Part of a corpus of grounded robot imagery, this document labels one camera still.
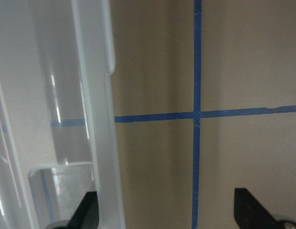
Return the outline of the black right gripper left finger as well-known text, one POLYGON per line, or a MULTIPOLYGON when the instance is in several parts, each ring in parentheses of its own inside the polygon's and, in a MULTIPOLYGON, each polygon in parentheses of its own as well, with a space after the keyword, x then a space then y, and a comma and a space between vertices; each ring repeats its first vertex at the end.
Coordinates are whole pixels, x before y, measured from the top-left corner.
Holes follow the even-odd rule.
POLYGON ((67 224, 67 229, 96 229, 99 225, 97 192, 87 192, 67 224))

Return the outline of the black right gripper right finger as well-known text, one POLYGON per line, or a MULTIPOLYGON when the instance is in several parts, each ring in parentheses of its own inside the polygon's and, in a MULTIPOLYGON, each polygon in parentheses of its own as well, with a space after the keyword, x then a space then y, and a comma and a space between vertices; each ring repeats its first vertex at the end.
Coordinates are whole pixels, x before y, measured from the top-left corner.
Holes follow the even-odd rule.
POLYGON ((282 224, 246 189, 234 190, 234 219, 240 229, 281 229, 282 224))

